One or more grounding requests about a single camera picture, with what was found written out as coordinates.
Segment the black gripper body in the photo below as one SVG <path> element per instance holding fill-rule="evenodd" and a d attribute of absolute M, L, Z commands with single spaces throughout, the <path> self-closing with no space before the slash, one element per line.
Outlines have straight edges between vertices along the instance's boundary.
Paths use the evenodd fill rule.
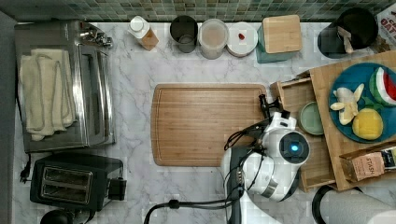
<path fill-rule="evenodd" d="M 282 110 L 282 105 L 279 99 L 275 99 L 272 103 L 269 103 L 266 99 L 266 95 L 260 94 L 259 101 L 261 111 L 267 119 L 272 117 L 271 112 L 280 112 Z"/>

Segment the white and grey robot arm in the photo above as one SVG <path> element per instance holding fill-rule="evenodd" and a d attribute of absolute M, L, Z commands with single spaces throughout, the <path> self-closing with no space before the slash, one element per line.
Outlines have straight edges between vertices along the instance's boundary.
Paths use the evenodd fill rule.
<path fill-rule="evenodd" d="M 221 161 L 226 224 L 281 224 L 257 206 L 250 196 L 273 202 L 289 198 L 299 185 L 301 166 L 310 146 L 296 130 L 297 120 L 278 100 L 259 96 L 265 119 L 233 133 Z"/>

